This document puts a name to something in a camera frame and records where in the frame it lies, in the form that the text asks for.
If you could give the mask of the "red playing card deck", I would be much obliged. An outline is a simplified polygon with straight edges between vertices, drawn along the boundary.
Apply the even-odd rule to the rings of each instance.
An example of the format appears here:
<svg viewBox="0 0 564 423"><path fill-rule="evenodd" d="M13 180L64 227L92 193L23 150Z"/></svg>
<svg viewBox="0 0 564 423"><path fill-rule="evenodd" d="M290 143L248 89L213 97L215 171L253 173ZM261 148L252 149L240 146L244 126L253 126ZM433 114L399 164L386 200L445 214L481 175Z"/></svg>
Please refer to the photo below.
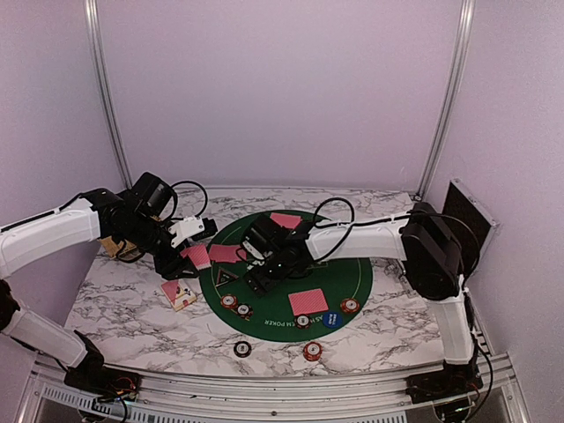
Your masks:
<svg viewBox="0 0 564 423"><path fill-rule="evenodd" d="M197 270L201 271L211 267L211 259L205 245L198 244L185 248L181 252L183 258L189 258Z"/></svg>

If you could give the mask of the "card dealt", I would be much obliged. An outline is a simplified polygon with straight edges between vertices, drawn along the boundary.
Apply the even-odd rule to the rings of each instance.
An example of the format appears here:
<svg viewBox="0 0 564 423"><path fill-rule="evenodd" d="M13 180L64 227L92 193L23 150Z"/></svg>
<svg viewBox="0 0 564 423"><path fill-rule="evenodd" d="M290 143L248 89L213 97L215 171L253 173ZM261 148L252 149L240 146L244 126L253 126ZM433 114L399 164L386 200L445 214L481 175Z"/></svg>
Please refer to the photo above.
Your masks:
<svg viewBox="0 0 564 423"><path fill-rule="evenodd" d="M294 230L302 222L302 217L298 215L272 212L270 219L285 229Z"/></svg>
<svg viewBox="0 0 564 423"><path fill-rule="evenodd" d="M208 256L216 263L238 263L247 260L246 251L239 245L212 244Z"/></svg>
<svg viewBox="0 0 564 423"><path fill-rule="evenodd" d="M289 293L288 300L293 315L312 315L329 310L328 303L321 288Z"/></svg>

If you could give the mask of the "triangular all-in dealer button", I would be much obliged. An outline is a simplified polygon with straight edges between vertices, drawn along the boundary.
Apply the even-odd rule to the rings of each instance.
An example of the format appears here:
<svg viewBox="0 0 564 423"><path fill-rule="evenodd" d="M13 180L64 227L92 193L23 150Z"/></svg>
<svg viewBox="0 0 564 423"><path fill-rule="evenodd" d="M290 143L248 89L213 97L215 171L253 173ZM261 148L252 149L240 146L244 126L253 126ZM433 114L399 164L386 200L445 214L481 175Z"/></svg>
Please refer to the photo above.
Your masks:
<svg viewBox="0 0 564 423"><path fill-rule="evenodd" d="M219 268L218 275L215 281L215 286L219 288L221 286L228 285L236 281L238 278L239 276L234 274L233 272L223 268Z"/></svg>

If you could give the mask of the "black chips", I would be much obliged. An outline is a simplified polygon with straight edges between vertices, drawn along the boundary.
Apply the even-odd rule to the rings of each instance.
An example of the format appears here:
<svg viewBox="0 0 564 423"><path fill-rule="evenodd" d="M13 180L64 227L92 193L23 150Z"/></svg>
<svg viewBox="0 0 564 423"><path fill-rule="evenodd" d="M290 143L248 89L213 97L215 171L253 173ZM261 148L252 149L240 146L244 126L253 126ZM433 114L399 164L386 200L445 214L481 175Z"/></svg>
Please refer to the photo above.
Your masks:
<svg viewBox="0 0 564 423"><path fill-rule="evenodd" d="M310 315L301 314L294 318L294 325L297 329L305 330L308 329L312 324L312 318Z"/></svg>
<svg viewBox="0 0 564 423"><path fill-rule="evenodd" d="M235 311L243 319L249 319L254 313L253 308L246 303L239 304Z"/></svg>

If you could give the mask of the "red chips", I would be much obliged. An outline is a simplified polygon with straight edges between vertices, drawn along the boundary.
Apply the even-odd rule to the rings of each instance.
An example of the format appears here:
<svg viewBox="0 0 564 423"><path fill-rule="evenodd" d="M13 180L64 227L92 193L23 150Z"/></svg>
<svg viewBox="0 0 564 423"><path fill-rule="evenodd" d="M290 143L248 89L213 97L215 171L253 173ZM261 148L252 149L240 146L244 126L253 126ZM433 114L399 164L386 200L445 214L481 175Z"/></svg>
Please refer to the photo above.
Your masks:
<svg viewBox="0 0 564 423"><path fill-rule="evenodd" d="M237 308L238 300L235 295L226 294L221 297L220 304L223 308L233 309Z"/></svg>
<svg viewBox="0 0 564 423"><path fill-rule="evenodd" d="M360 303L354 298L346 298L341 301L340 308L346 314L353 314L360 310Z"/></svg>

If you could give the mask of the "blue small blind button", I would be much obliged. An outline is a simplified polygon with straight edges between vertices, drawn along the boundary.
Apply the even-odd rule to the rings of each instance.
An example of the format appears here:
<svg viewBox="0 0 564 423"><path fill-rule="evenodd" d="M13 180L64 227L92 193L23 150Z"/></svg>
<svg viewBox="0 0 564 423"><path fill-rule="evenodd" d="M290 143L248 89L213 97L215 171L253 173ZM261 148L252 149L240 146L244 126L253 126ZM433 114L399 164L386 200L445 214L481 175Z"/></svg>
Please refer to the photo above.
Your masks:
<svg viewBox="0 0 564 423"><path fill-rule="evenodd" d="M343 325L344 318L343 316L338 313L337 311L328 311L323 314L322 323L323 326L335 330L340 328Z"/></svg>

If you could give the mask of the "black poker chip stack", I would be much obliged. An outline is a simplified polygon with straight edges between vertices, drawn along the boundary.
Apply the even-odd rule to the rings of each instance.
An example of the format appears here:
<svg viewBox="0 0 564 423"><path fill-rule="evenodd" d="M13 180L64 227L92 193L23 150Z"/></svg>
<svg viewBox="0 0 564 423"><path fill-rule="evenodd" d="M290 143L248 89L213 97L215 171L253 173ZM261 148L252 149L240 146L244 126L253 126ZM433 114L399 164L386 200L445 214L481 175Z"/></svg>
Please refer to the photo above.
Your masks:
<svg viewBox="0 0 564 423"><path fill-rule="evenodd" d="M234 345L234 354L239 358L247 358L252 353L252 346L247 341L239 341Z"/></svg>

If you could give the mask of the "red poker chip stack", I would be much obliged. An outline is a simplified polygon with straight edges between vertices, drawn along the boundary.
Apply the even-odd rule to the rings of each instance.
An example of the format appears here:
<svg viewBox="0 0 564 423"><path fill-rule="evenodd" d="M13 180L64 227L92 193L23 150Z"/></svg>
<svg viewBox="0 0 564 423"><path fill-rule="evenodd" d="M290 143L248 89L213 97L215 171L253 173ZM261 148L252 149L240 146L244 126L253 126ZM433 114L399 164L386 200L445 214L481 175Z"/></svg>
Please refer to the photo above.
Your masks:
<svg viewBox="0 0 564 423"><path fill-rule="evenodd" d="M316 341L310 341L303 347L303 357L307 361L317 361L323 354L323 347Z"/></svg>

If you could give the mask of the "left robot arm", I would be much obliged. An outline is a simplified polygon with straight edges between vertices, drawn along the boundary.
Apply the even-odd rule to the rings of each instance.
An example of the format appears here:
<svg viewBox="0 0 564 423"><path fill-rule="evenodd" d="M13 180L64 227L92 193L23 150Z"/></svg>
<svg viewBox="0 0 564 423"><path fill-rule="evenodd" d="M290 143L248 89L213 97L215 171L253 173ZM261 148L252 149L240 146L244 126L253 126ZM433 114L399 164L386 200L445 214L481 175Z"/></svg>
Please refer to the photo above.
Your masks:
<svg viewBox="0 0 564 423"><path fill-rule="evenodd" d="M14 274L48 257L47 273L26 278L28 287L52 301L64 301L63 289L78 287L75 269L84 257L64 260L78 244L90 247L110 238L133 244L153 257L154 269L163 279L195 278L197 267L182 249L205 230L199 214L184 219L160 217L167 203L178 201L174 188L151 173L116 194L109 189L80 192L65 204L1 228L1 334L31 351L58 361L71 387L106 395L116 393L123 382L135 382L137 374L112 370L94 343L78 331L65 329L49 315L19 298L10 286Z"/></svg>

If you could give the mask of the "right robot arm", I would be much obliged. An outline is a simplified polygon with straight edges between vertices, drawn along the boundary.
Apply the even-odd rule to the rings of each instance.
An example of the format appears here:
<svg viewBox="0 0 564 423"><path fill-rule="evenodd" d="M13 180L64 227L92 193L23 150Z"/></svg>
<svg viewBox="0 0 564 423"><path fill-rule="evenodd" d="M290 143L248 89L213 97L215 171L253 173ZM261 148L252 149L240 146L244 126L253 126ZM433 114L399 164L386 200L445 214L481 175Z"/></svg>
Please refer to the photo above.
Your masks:
<svg viewBox="0 0 564 423"><path fill-rule="evenodd" d="M315 214L294 228L260 214L241 237L241 246L258 260L243 279L262 296L315 263L353 258L399 262L411 289L427 301L438 324L446 368L438 373L436 386L454 395L470 381L478 354L465 283L478 265L481 246L473 242L473 258L465 259L451 223L470 229L424 202L400 215L369 220Z"/></svg>

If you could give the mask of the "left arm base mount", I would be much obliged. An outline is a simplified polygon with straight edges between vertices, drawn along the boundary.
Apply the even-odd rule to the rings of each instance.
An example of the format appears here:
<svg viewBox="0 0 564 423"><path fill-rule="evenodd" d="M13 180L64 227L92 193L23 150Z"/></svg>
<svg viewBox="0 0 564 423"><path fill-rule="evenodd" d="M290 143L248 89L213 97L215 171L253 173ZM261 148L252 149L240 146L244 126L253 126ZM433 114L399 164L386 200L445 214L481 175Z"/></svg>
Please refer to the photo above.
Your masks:
<svg viewBox="0 0 564 423"><path fill-rule="evenodd" d="M72 388L87 391L104 400L137 398L141 376L138 373L102 367L92 374L84 374L71 368L64 377L64 383Z"/></svg>

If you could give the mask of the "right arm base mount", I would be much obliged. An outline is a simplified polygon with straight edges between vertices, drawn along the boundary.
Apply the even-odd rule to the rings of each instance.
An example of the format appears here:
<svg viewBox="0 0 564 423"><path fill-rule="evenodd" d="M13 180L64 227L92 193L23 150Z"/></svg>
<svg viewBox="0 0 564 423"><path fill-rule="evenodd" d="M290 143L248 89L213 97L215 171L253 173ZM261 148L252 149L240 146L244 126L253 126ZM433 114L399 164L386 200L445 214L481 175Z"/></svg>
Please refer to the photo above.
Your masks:
<svg viewBox="0 0 564 423"><path fill-rule="evenodd" d="M443 371L409 376L406 384L405 394L411 398L413 404L471 393L484 386L480 377L467 378Z"/></svg>

